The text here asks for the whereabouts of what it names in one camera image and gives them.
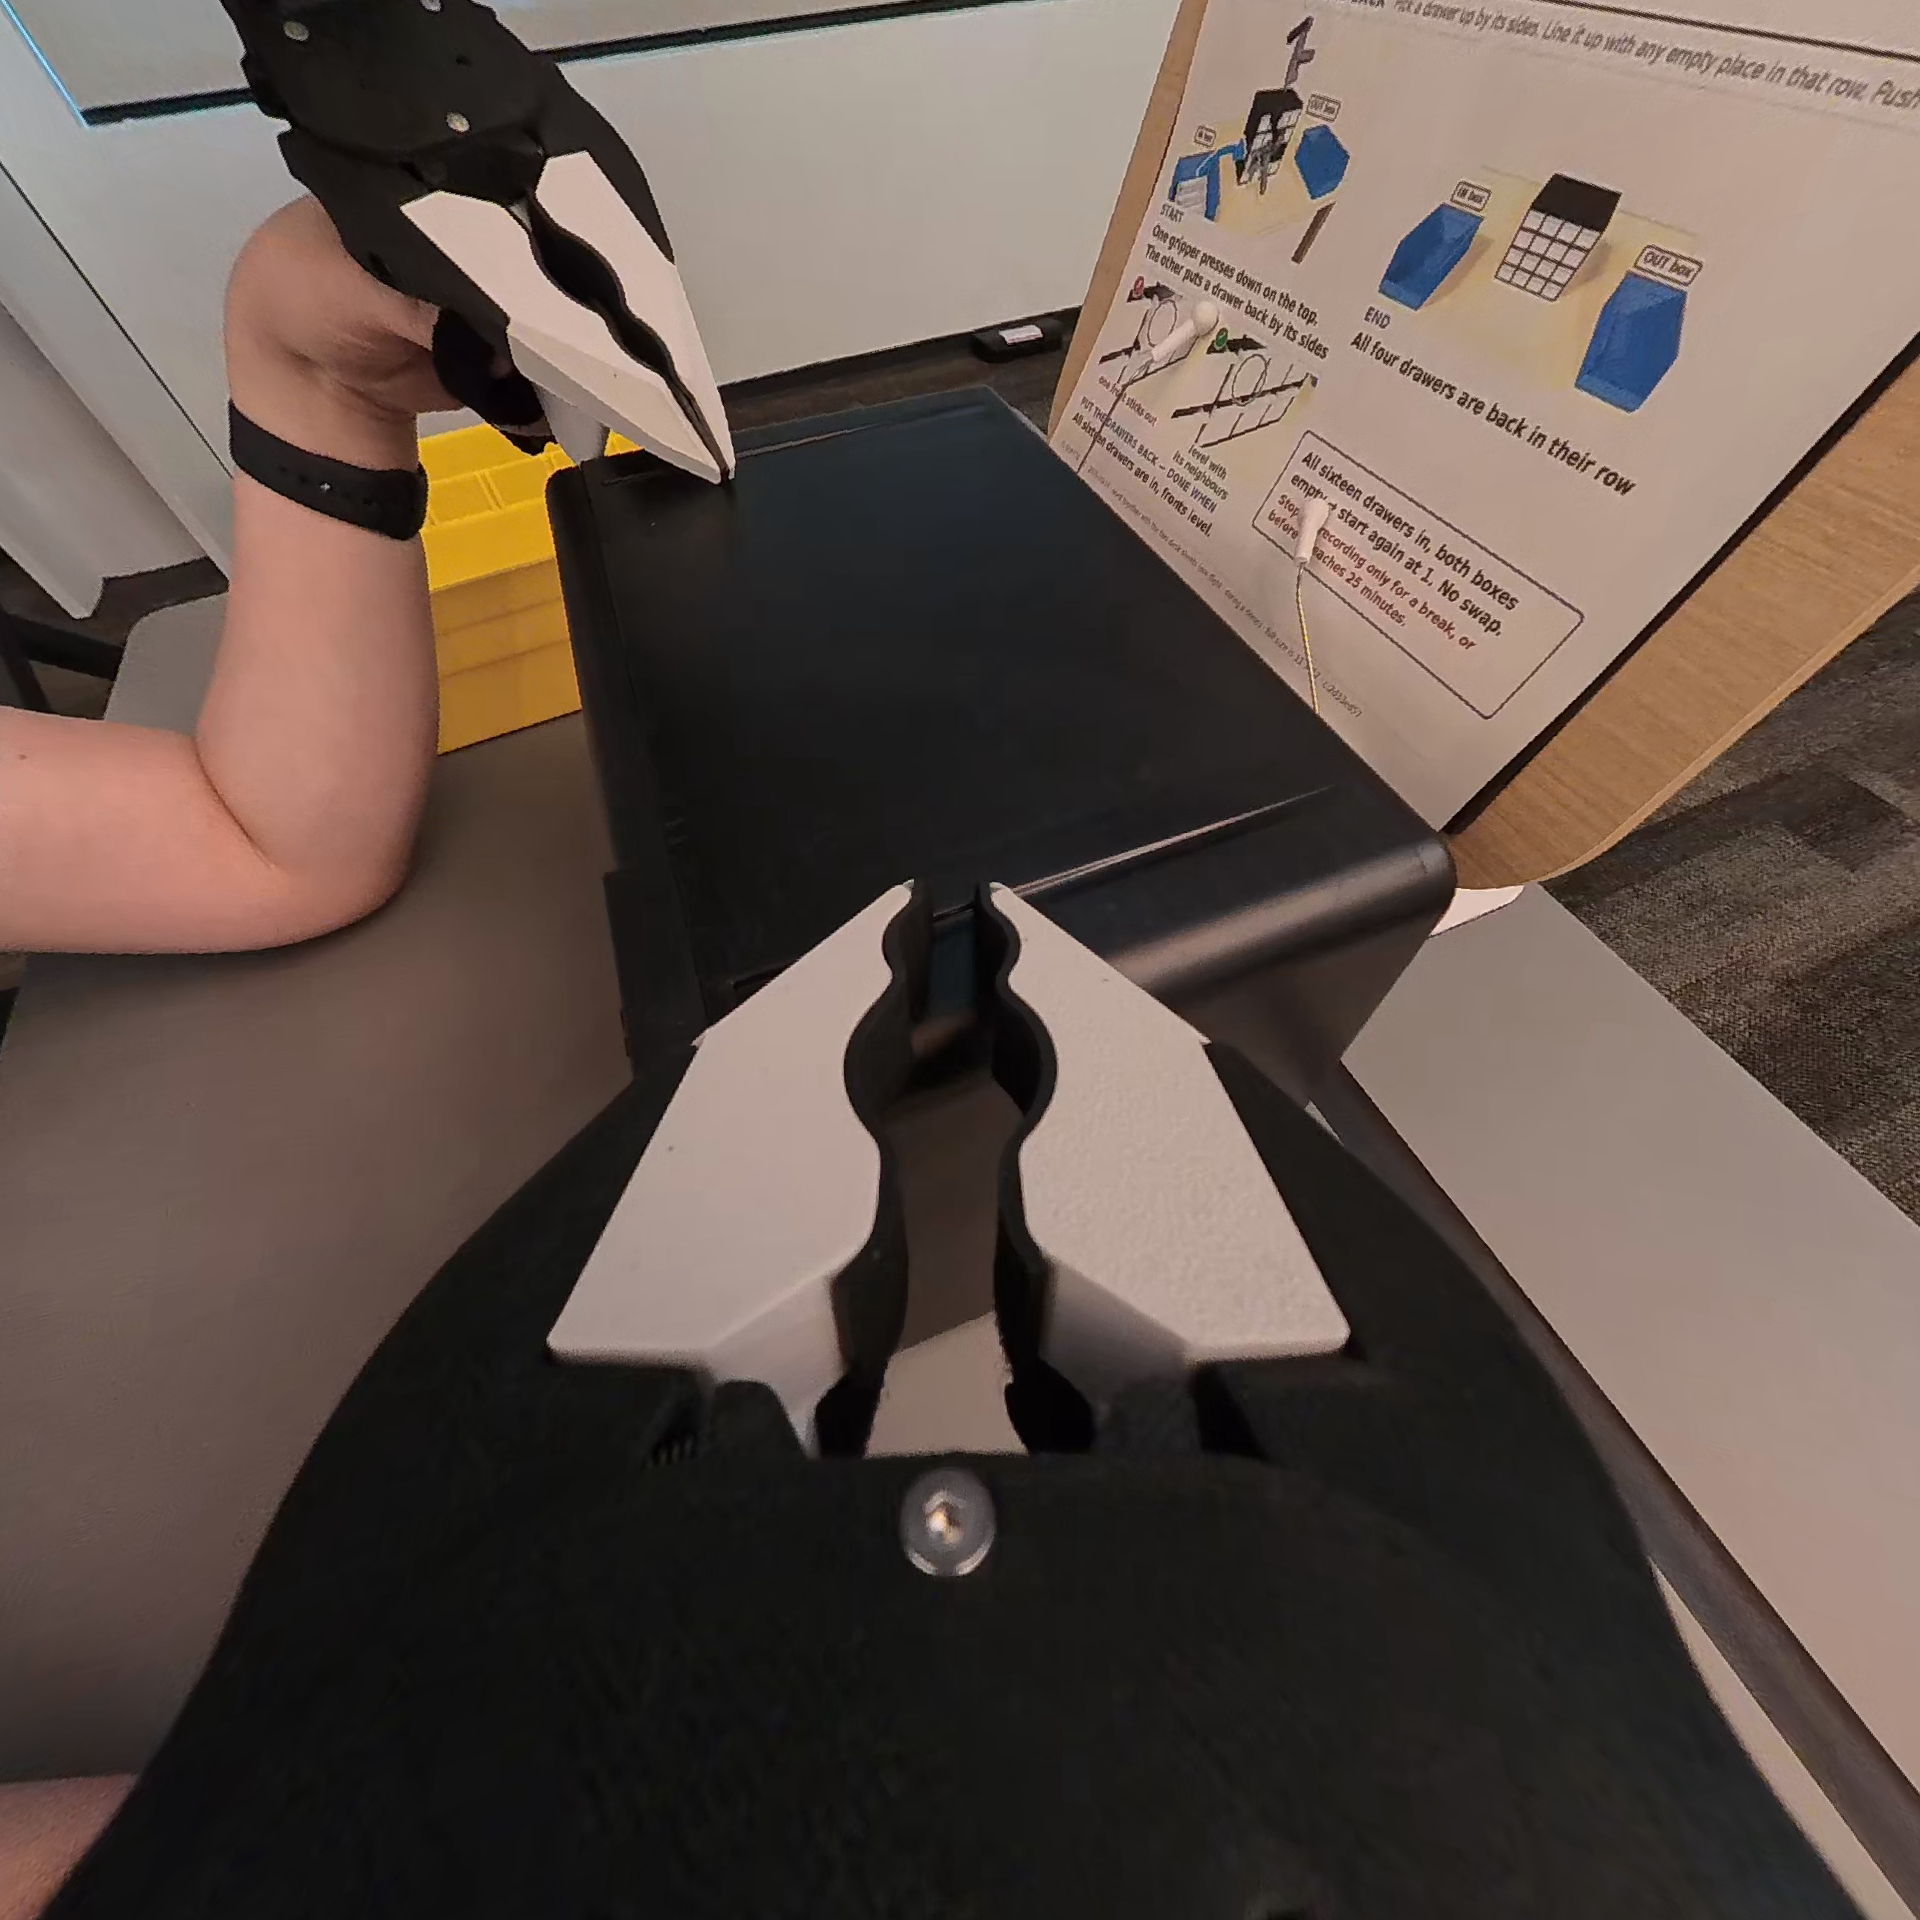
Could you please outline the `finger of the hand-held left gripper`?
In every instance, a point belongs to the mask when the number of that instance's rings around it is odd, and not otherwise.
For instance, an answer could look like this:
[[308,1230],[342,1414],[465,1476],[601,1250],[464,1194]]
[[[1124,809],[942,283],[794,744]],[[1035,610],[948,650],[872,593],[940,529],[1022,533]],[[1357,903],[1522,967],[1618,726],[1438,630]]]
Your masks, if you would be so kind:
[[[542,276],[525,231],[525,207],[511,211],[500,203],[444,189],[405,206],[405,216],[422,231],[425,243],[504,310],[507,347],[514,369],[517,321],[541,317],[541,309],[555,296],[555,286]],[[598,420],[571,420],[562,401],[542,396],[537,386],[535,391],[542,401],[547,426],[574,461],[598,460],[612,437],[630,443]]]
[[728,483],[732,427],[681,270],[601,163],[550,157],[525,231],[555,296],[517,321],[517,369],[571,420]]

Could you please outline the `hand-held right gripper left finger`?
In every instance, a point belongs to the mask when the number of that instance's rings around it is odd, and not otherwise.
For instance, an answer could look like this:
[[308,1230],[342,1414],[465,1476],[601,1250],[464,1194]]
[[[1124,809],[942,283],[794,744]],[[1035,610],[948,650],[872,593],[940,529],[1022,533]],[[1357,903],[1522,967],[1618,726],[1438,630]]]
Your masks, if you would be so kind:
[[708,1024],[550,1351],[762,1381],[804,1441],[870,1441],[910,1297],[887,1113],[917,1016],[900,883]]

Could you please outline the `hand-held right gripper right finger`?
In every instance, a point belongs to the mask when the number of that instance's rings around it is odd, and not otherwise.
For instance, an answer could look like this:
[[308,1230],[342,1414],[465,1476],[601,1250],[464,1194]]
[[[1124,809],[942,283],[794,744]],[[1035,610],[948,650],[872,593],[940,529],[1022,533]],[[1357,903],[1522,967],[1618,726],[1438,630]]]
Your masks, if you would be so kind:
[[994,1320],[1022,1441],[1091,1441],[1142,1381],[1332,1356],[1350,1320],[1208,1040],[1010,886],[975,900],[981,1013],[1018,1127]]

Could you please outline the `black drawer cabinet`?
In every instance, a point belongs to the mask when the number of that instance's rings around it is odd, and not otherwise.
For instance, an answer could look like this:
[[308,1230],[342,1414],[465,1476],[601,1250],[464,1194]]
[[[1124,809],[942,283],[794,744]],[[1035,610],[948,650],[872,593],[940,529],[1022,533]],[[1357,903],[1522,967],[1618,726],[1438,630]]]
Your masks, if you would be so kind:
[[970,1044],[1004,883],[1315,1101],[1452,853],[1101,491],[970,387],[547,487],[644,1067],[891,886]]

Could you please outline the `person's left forearm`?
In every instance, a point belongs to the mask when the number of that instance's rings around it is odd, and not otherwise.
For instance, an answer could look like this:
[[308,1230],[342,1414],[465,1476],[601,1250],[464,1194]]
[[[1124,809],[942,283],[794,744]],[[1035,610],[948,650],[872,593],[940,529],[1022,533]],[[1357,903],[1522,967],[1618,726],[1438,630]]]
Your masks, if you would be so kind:
[[394,896],[437,760],[421,539],[234,479],[194,733],[2,711],[2,950],[294,946]]

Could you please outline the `person's left hand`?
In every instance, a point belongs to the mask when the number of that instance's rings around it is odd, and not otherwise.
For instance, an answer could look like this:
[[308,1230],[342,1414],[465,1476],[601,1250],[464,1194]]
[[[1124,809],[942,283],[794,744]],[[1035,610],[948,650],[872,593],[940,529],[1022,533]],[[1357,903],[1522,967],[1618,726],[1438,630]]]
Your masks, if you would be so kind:
[[371,276],[315,196],[267,216],[230,273],[232,406],[277,439],[371,471],[421,466],[421,416],[454,410],[441,310]]

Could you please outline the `black wristband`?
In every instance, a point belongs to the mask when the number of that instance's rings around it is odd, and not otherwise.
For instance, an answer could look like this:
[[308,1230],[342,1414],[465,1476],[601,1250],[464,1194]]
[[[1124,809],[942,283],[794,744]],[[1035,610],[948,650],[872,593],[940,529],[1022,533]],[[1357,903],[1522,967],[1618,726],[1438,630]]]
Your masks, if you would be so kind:
[[227,416],[232,461],[260,487],[385,539],[410,543],[422,533],[425,469],[368,469],[308,450],[258,426],[234,401]]

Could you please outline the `yellow plastic bin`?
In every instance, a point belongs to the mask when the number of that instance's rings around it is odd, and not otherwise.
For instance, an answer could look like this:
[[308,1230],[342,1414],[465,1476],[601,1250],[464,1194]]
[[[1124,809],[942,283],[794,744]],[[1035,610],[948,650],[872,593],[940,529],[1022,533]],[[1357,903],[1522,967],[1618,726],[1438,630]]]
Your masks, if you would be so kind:
[[437,627],[441,754],[580,711],[547,484],[571,460],[487,423],[421,443]]

